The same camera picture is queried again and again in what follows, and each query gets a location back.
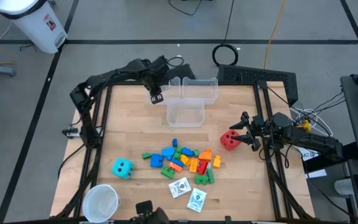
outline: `cyan cube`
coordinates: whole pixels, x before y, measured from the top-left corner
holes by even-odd
[[[133,162],[125,158],[118,158],[112,165],[111,172],[112,174],[127,180],[131,177],[134,170],[135,165]]]

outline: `toy block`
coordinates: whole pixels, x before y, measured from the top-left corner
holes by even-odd
[[[178,147],[178,140],[177,139],[172,140],[172,146],[173,147]]]
[[[176,172],[180,172],[182,170],[182,167],[174,164],[173,162],[169,162],[169,168],[173,169]]]
[[[186,147],[183,147],[183,149],[181,150],[181,153],[186,156],[193,156],[193,151]]]
[[[196,174],[195,182],[196,182],[196,184],[204,184],[204,185],[206,185],[208,183],[208,179],[209,178],[207,176]]]
[[[189,166],[190,165],[190,159],[187,158],[187,156],[185,155],[180,155],[180,160],[182,163],[184,163],[185,166]]]
[[[212,169],[206,170],[206,175],[208,176],[208,181],[210,184],[215,183],[215,177],[214,177],[214,173],[212,172]]]
[[[179,159],[172,159],[172,162],[180,167],[184,166],[184,163],[182,163]]]
[[[199,173],[200,175],[204,175],[207,165],[208,162],[200,160],[198,162],[197,173]]]
[[[173,155],[173,157],[174,157],[175,159],[180,159],[180,152],[175,152],[174,155]]]
[[[239,133],[237,133],[237,131],[235,130],[229,130],[228,132],[224,133],[220,138],[223,148],[228,151],[233,150],[241,143],[240,141],[231,139],[232,136],[239,136]]]
[[[164,157],[160,154],[152,154],[152,160],[150,161],[150,167],[162,167],[162,161]]]
[[[201,153],[198,156],[199,159],[205,160],[205,161],[211,161],[212,159],[212,150],[206,149],[205,152]]]
[[[168,160],[171,160],[173,154],[175,153],[175,149],[173,147],[169,147],[161,150],[161,154],[166,157]]]
[[[221,156],[215,156],[214,163],[212,167],[219,168],[221,166]]]
[[[172,179],[175,175],[175,171],[173,169],[169,169],[169,167],[164,167],[161,169],[161,174]]]
[[[142,158],[143,158],[143,159],[148,159],[148,158],[150,158],[150,157],[152,157],[152,154],[151,154],[151,153],[145,152],[145,153],[142,154]]]
[[[199,156],[200,152],[198,152],[198,150],[195,149],[195,150],[193,150],[193,154],[194,154],[194,156]]]
[[[124,158],[118,158],[112,165],[111,172],[112,174],[127,180],[131,177],[134,169],[135,165],[133,162]]]
[[[177,147],[177,152],[181,153],[181,150],[183,149],[183,147]]]
[[[190,159],[190,172],[197,172],[197,164],[198,164],[198,159],[195,158],[191,158]]]

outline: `yellow toy block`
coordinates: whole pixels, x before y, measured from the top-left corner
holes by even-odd
[[[186,155],[180,155],[180,160],[181,160],[181,162],[184,164],[184,165],[186,165],[186,166],[189,166],[190,165],[190,159],[189,158],[187,158],[187,156]]]
[[[221,156],[215,156],[214,163],[212,167],[219,168],[221,166]]]
[[[197,172],[198,159],[191,158],[190,160],[190,172]]]
[[[211,161],[212,159],[212,150],[211,149],[206,149],[205,152],[201,153],[198,156],[199,159],[202,159],[204,161]]]

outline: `concrete floor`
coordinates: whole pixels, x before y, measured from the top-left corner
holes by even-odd
[[[211,52],[216,44],[210,40],[224,37],[230,11],[230,2],[220,0],[203,1],[192,17],[180,14],[167,1],[159,0],[56,2],[54,10],[63,25],[74,7],[72,23],[67,24],[70,40],[154,41],[153,44],[147,41],[143,44],[136,41],[67,44],[54,72],[50,69],[51,62],[58,56],[35,52],[33,48],[20,52],[22,44],[19,42],[1,44],[15,58],[13,67],[17,76],[0,75],[0,206],[27,131],[30,126],[35,127],[5,222],[48,217],[57,184],[57,170],[67,143],[61,130],[68,126],[74,113],[68,94],[76,84],[90,75],[121,67],[134,58],[152,60],[162,54],[167,57],[183,56],[199,78],[215,77],[218,69],[211,60]],[[192,11],[198,2],[173,0],[173,3],[183,10]],[[346,3],[358,26],[358,1],[347,0]],[[281,1],[273,0],[235,1],[227,39],[241,39],[247,43],[234,44],[241,48],[238,65],[263,67],[266,45],[254,44],[251,40],[267,42],[280,4]],[[9,21],[0,15],[0,35],[8,24]],[[4,38],[26,39],[15,26]],[[182,44],[185,42],[182,39],[198,39],[197,43],[201,44]],[[267,64],[271,70],[296,73],[299,102],[304,108],[314,108],[339,93],[339,77],[358,74],[358,44],[326,41],[358,40],[339,0],[288,0],[275,39],[310,40],[273,44]],[[220,62],[231,61],[230,52],[222,49],[218,54]],[[5,61],[9,58],[0,52],[0,62]],[[38,123],[32,123],[47,75],[53,75],[47,81],[50,88]],[[344,144],[354,140],[345,104],[323,111],[321,117]],[[343,175],[338,174],[341,167],[328,170],[328,173],[325,179],[333,180]],[[324,179],[317,182],[323,189],[333,189]],[[317,217],[331,221],[348,220],[315,190],[310,190]],[[334,199],[346,207],[344,199]]]

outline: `wooden table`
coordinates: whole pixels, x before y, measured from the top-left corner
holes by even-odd
[[[282,98],[286,98],[281,82],[269,82],[268,85]],[[239,122],[243,111],[247,111],[250,117],[257,114],[252,86],[219,86],[219,98],[214,105],[205,106],[206,119],[200,128],[169,128],[167,107],[145,103],[144,94],[144,87],[137,85],[112,88],[98,177],[98,184],[110,184],[121,197],[121,206],[112,219],[132,218],[136,215],[135,204],[144,200],[151,200],[154,208],[163,208],[171,220],[224,220],[225,215],[230,215],[233,220],[275,219],[265,162],[246,144],[229,152],[219,142],[228,127]],[[260,96],[264,118],[267,118],[261,90]],[[281,112],[290,115],[288,106],[271,91],[269,97],[273,114]],[[103,105],[99,109],[100,119],[102,112]],[[180,146],[200,151],[211,148],[213,156],[221,155],[221,167],[214,169],[215,184],[196,185],[194,174],[188,171],[188,167],[176,173],[173,180],[168,179],[160,173],[160,169],[151,168],[149,160],[142,159],[144,152],[161,153],[161,149],[171,146],[173,138],[178,139]],[[79,138],[68,140],[65,157],[81,144]],[[62,169],[51,215],[60,212],[77,190],[84,154],[85,150],[82,150]],[[135,172],[131,179],[124,180],[112,175],[111,167],[117,157],[134,162]],[[288,188],[306,212],[313,216],[300,155],[290,151],[288,158],[290,168],[285,170]],[[168,184],[182,177],[187,177],[192,187],[207,193],[201,213],[186,207],[190,193],[172,198]],[[279,188],[277,193],[281,214],[285,217]]]

